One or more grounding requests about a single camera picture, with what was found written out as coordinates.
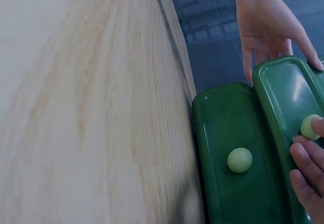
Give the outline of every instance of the green plastic tray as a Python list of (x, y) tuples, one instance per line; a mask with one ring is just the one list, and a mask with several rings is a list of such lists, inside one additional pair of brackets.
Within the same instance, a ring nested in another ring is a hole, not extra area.
[[(324, 73), (284, 57), (258, 66), (254, 88), (232, 83), (204, 91), (192, 103), (194, 130), (211, 223), (311, 223), (289, 180), (292, 137), (309, 114), (324, 113)], [(323, 139), (317, 141), (324, 146)], [(254, 157), (232, 173), (238, 147)]]
[[(307, 115), (323, 116), (323, 79), (324, 73), (313, 71), (305, 61), (295, 57), (284, 57), (261, 64), (253, 72), (255, 91), (279, 153), (294, 223), (310, 221), (298, 203), (289, 180), (289, 172), (296, 168), (289, 148), (292, 138), (300, 134), (301, 122)], [(317, 142), (324, 146), (323, 139)]]
[[(234, 83), (200, 93), (192, 103), (211, 223), (291, 223), (280, 162), (252, 88)], [(252, 167), (236, 174), (231, 150), (245, 147)]]

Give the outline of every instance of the blue patterned fabric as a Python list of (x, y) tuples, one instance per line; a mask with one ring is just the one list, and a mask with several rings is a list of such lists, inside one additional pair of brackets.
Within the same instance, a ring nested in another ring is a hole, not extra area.
[[(283, 0), (324, 55), (324, 0)], [(235, 0), (173, 0), (187, 43), (197, 91), (231, 81), (246, 82)], [(294, 53), (303, 56), (293, 45)]]
[(237, 31), (235, 0), (173, 0), (187, 42)]

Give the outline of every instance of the wooden surface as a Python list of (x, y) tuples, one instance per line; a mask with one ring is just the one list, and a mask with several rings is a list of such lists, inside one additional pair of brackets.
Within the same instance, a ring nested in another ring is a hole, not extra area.
[(0, 223), (203, 223), (171, 0), (0, 0)]

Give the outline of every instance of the hand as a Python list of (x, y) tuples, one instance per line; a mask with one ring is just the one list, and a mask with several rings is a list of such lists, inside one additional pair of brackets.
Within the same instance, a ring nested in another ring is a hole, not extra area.
[[(324, 119), (312, 120), (314, 132), (324, 137)], [(298, 136), (290, 153), (299, 170), (290, 172), (293, 189), (313, 224), (324, 223), (324, 149)]]
[(260, 64), (292, 55), (295, 41), (314, 68), (323, 70), (305, 29), (282, 0), (236, 0), (237, 22), (246, 78), (252, 82), (253, 56)]

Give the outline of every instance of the pale green ball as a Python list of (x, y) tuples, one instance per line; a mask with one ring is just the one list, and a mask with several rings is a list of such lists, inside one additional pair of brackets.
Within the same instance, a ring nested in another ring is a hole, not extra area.
[(247, 171), (253, 162), (251, 152), (243, 147), (236, 148), (230, 152), (227, 158), (227, 165), (229, 169), (236, 173)]
[(308, 115), (302, 122), (302, 125), (300, 127), (300, 132), (301, 134), (306, 137), (309, 138), (312, 141), (316, 141), (319, 138), (319, 135), (317, 135), (311, 126), (311, 122), (313, 118), (319, 117), (317, 114), (311, 114)]

